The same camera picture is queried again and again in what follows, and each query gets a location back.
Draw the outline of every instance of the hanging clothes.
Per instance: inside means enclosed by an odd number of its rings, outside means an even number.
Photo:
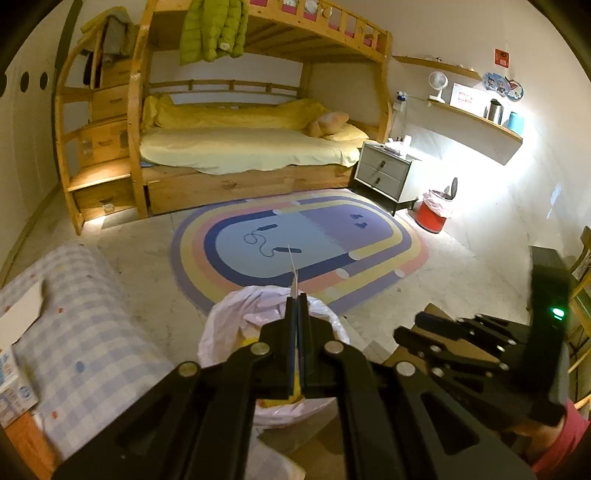
[[[246,0],[193,0],[181,33],[181,65],[242,56],[247,26]]]
[[[105,18],[108,19],[103,42],[103,54],[112,58],[131,57],[134,54],[138,27],[134,25],[125,7],[113,7],[86,22],[80,30],[86,33]]]

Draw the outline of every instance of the clothing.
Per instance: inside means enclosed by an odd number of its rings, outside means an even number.
[[[247,25],[246,0],[193,0],[181,33],[181,65],[226,55],[240,57]]]
[[[538,480],[558,480],[557,471],[577,448],[589,428],[589,423],[569,400],[562,432],[548,451],[531,466]]]

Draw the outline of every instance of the green jacket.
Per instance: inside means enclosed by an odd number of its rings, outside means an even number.
[[[181,33],[181,65],[244,53],[248,0],[193,0]]]

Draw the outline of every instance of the checkered blanket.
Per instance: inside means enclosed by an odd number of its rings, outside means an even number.
[[[14,345],[47,437],[68,458],[166,376],[172,364],[125,311],[102,254],[66,245],[0,291],[0,313],[44,279],[41,317]]]

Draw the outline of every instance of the paper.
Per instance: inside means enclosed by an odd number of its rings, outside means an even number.
[[[39,318],[43,305],[43,281],[35,283],[2,317],[0,348],[10,347]]]

